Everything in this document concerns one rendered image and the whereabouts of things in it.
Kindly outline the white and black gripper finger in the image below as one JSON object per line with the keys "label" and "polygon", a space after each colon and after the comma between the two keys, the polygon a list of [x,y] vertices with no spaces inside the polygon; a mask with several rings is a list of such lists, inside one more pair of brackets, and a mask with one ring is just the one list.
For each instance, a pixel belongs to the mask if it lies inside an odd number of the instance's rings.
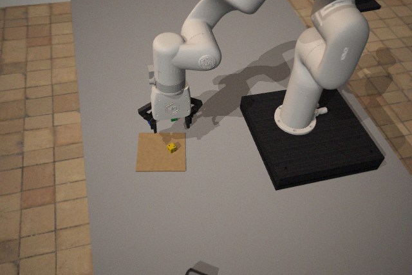
{"label": "white and black gripper finger", "polygon": [[191,104],[194,104],[194,106],[191,108],[191,114],[187,117],[185,117],[185,123],[187,128],[190,128],[190,124],[192,124],[192,118],[195,113],[198,112],[198,110],[201,108],[203,105],[201,100],[195,99],[191,97]]}
{"label": "white and black gripper finger", "polygon": [[145,120],[150,122],[151,129],[154,130],[154,133],[157,133],[156,130],[156,120],[153,118],[152,111],[147,113],[151,109],[151,102],[146,104],[145,106],[138,109],[138,114],[143,117]]}

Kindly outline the tan square mat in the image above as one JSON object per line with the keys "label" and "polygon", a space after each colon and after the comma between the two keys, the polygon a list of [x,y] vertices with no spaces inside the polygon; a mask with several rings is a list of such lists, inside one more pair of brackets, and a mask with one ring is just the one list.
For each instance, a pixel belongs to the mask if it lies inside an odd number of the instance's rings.
{"label": "tan square mat", "polygon": [[[167,145],[176,151],[170,153]],[[185,171],[185,133],[139,133],[136,172]]]}

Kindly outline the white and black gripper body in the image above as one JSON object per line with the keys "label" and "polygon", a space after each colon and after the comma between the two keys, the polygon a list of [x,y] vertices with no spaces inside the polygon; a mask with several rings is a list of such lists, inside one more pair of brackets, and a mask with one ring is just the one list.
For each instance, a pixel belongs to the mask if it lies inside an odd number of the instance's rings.
{"label": "white and black gripper body", "polygon": [[154,84],[151,89],[151,109],[155,120],[187,117],[191,114],[191,94],[187,81],[177,93],[163,93]]}

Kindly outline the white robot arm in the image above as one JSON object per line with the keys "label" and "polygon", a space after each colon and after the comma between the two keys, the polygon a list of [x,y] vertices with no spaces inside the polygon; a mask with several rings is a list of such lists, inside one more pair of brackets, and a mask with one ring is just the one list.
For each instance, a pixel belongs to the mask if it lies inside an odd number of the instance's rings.
{"label": "white robot arm", "polygon": [[[225,14],[237,9],[254,14],[265,1],[201,0],[186,18],[181,35],[165,32],[154,39],[149,84],[163,93],[177,93],[185,87],[185,70],[215,69],[221,51],[212,29]],[[315,0],[311,20],[315,27],[296,42],[283,106],[274,114],[276,124],[293,135],[311,132],[316,116],[327,113],[326,107],[317,109],[323,88],[334,90],[349,80],[370,34],[355,0]]]}

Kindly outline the yellow die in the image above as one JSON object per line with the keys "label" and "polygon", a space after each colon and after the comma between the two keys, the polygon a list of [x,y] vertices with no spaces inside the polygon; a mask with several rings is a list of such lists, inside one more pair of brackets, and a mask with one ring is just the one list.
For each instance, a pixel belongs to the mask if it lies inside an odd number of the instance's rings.
{"label": "yellow die", "polygon": [[171,143],[171,144],[167,145],[167,150],[168,150],[170,153],[173,153],[173,152],[176,151],[176,146],[175,146],[173,143]]}

